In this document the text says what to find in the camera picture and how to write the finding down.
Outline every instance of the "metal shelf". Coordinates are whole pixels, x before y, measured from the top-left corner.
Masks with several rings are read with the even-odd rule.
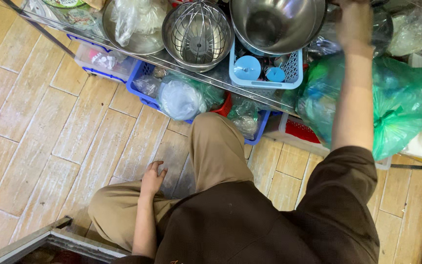
[[[290,105],[281,101],[281,95],[284,90],[252,89],[246,87],[233,86],[228,74],[229,58],[225,58],[214,69],[205,73],[190,72],[178,65],[165,49],[152,55],[133,55],[123,50],[117,49],[105,36],[102,27],[102,11],[95,11],[88,5],[75,9],[57,9],[45,4],[42,0],[26,0],[20,7],[16,6],[11,0],[2,0],[14,9],[23,19],[31,23],[46,37],[55,42],[67,53],[73,56],[66,47],[57,41],[50,33],[45,31],[38,24],[51,26],[57,30],[69,33],[82,39],[103,45],[112,50],[118,50],[126,55],[135,57],[142,61],[152,63],[165,69],[178,71],[192,79],[202,81],[216,87],[220,87],[232,93],[245,96],[262,104],[268,105],[276,110],[284,111],[295,115],[295,110]],[[71,17],[82,17],[85,23],[76,24],[78,20]]]

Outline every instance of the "red plastic basket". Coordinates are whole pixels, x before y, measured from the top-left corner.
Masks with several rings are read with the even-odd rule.
[[[232,108],[232,98],[231,98],[231,93],[225,92],[224,94],[227,97],[226,97],[226,100],[224,101],[224,104],[222,104],[222,107],[219,108],[218,110],[213,110],[211,112],[222,115],[223,117],[227,117],[227,115],[229,114]]]
[[[286,122],[286,134],[293,135],[300,138],[301,140],[309,141],[312,143],[320,143],[317,136],[310,127],[301,123],[287,120]]]

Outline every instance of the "person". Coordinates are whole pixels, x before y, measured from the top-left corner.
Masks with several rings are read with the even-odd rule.
[[[318,164],[296,210],[275,209],[253,184],[244,138],[227,118],[196,117],[190,160],[196,193],[158,194],[167,169],[100,189],[89,214],[107,240],[132,252],[125,263],[377,263],[379,239],[366,204],[377,183],[373,144],[372,11],[340,0],[337,34],[345,78],[331,153]]]

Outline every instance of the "tiled floor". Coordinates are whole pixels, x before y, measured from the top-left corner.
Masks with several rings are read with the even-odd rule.
[[[109,183],[141,178],[155,159],[169,167],[165,193],[188,195],[188,127],[143,107],[124,85],[88,76],[0,3],[0,248],[64,215],[74,217],[71,231],[100,240],[87,215],[91,196]],[[267,138],[245,150],[255,185],[280,210],[296,207],[323,159]],[[414,161],[395,156],[393,163]],[[379,262],[421,263],[422,171],[378,175],[368,207]]]

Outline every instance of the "brown shirt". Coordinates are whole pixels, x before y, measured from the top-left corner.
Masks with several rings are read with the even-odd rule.
[[[342,147],[314,169],[296,210],[279,212],[254,184],[218,184],[170,209],[158,224],[156,259],[116,264],[377,263],[366,206],[377,184],[370,151]]]

